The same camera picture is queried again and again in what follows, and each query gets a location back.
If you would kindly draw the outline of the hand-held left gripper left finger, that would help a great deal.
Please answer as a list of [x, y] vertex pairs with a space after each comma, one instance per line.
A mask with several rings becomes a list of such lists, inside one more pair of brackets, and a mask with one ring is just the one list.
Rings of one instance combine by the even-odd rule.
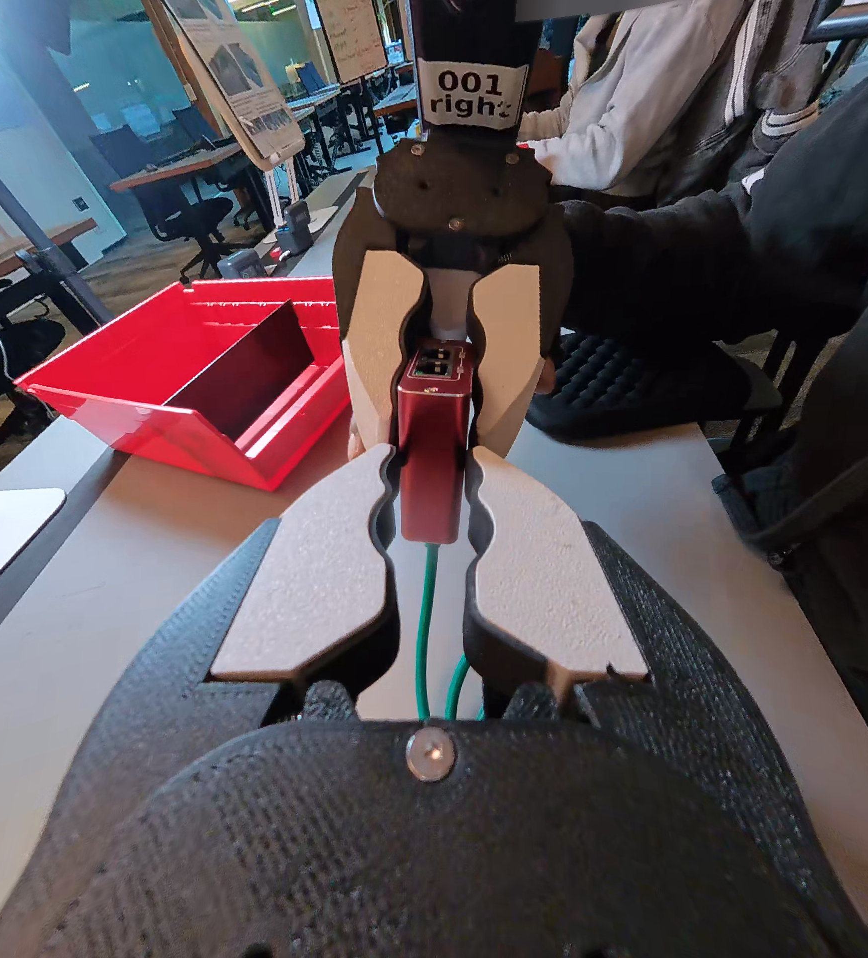
[[283, 685], [302, 698], [331, 680], [353, 701], [395, 663], [396, 449], [372, 447], [282, 514], [210, 667], [226, 684]]

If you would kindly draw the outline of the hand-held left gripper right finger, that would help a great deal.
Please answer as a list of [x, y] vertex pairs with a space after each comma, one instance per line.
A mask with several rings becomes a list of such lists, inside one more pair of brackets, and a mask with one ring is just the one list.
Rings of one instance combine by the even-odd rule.
[[464, 654], [493, 692], [526, 683], [564, 705], [575, 685], [643, 680], [649, 667], [584, 523], [541, 482], [484, 447], [465, 473]]

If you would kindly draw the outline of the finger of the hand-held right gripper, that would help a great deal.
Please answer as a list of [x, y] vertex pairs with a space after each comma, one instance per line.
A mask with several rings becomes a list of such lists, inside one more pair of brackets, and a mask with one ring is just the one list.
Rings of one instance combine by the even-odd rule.
[[365, 254], [353, 313], [343, 335], [352, 406], [349, 451], [397, 442], [397, 386], [408, 360], [411, 325], [428, 312], [424, 270], [392, 250]]
[[473, 443], [506, 458], [524, 423], [544, 359], [540, 269], [508, 264], [473, 285], [468, 327], [476, 352]]

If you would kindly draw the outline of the red metal network switch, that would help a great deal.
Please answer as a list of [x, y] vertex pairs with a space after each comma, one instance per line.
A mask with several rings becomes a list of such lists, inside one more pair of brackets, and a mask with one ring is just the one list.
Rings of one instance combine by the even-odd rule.
[[470, 343], [423, 340], [397, 386], [402, 533], [450, 545], [459, 534], [473, 386]]

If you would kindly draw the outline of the red plastic bin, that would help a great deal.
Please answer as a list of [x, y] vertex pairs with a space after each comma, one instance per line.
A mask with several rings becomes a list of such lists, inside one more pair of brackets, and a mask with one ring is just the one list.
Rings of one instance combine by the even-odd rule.
[[[239, 441], [165, 405], [288, 301], [314, 361]], [[176, 282], [14, 385], [113, 449], [265, 491], [350, 409], [330, 277]]]

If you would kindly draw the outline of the person's right forearm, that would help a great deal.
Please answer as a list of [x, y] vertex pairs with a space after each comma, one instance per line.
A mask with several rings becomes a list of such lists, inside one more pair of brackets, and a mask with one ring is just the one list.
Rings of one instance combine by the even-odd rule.
[[853, 316], [868, 303], [868, 76], [721, 191], [651, 213], [700, 315]]

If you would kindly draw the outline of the person's right hand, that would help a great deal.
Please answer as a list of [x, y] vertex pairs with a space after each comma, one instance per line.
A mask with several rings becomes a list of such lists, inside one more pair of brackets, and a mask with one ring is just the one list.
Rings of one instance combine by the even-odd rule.
[[658, 211], [556, 204], [570, 240], [573, 279], [557, 330], [656, 345], [668, 330], [669, 250], [675, 221]]

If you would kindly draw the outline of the black bin divider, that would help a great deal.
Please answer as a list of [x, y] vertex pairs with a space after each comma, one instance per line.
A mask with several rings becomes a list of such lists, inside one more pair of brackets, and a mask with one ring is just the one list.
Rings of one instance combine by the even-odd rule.
[[296, 305], [288, 301], [196, 374], [165, 405], [201, 416], [237, 442], [312, 365]]

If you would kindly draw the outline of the black honeycomb seat cushion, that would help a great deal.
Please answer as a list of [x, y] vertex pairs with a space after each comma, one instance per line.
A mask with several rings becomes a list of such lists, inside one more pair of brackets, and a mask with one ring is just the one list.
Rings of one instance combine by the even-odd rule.
[[577, 442], [736, 421], [782, 402], [760, 367], [714, 342], [632, 347], [568, 331], [560, 338], [555, 388], [534, 397], [526, 422]]

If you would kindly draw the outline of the whiteboard with writing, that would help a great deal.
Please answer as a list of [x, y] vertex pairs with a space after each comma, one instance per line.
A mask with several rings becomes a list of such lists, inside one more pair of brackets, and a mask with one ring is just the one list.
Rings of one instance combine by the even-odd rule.
[[315, 6], [342, 85], [387, 67], [374, 2], [316, 1]]

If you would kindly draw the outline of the black office chair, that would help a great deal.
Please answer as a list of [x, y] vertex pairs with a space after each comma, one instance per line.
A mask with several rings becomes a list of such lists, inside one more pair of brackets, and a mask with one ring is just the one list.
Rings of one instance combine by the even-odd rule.
[[8, 323], [0, 329], [0, 399], [11, 403], [10, 413], [0, 425], [0, 448], [11, 438], [39, 435], [53, 421], [47, 406], [14, 382], [45, 362], [64, 337], [63, 325], [46, 317]]
[[179, 275], [187, 281], [189, 271], [201, 267], [199, 279], [204, 280], [210, 270], [219, 276], [218, 264], [236, 250], [236, 245], [225, 239], [221, 223], [234, 212], [234, 203], [229, 198], [215, 197], [187, 204], [174, 210], [174, 214], [154, 229], [155, 236], [163, 241], [195, 240], [201, 252], [180, 268]]

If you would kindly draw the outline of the instruction sheet board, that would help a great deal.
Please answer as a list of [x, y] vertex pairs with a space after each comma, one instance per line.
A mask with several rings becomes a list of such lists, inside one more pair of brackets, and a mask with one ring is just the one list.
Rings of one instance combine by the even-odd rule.
[[300, 188], [293, 158], [306, 140], [254, 44], [226, 1], [153, 1], [143, 6], [153, 25], [170, 40], [194, 93], [206, 102], [234, 135], [243, 153], [262, 175], [273, 226], [284, 227], [276, 171], [284, 170], [287, 205]]

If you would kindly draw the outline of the person's black hoodie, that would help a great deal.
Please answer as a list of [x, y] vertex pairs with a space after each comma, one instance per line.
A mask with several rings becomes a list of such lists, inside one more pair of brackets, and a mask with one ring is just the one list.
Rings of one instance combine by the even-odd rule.
[[714, 490], [786, 578], [868, 724], [868, 305], [775, 457]]

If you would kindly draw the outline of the grey light stand pole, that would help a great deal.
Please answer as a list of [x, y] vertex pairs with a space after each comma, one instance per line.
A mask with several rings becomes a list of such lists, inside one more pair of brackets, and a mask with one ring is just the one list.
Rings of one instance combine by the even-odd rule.
[[112, 312], [93, 293], [69, 257], [49, 238], [1, 179], [0, 207], [33, 245], [43, 269], [53, 277], [58, 287], [66, 289], [81, 310], [90, 316], [94, 325], [102, 327], [111, 322], [114, 319]]

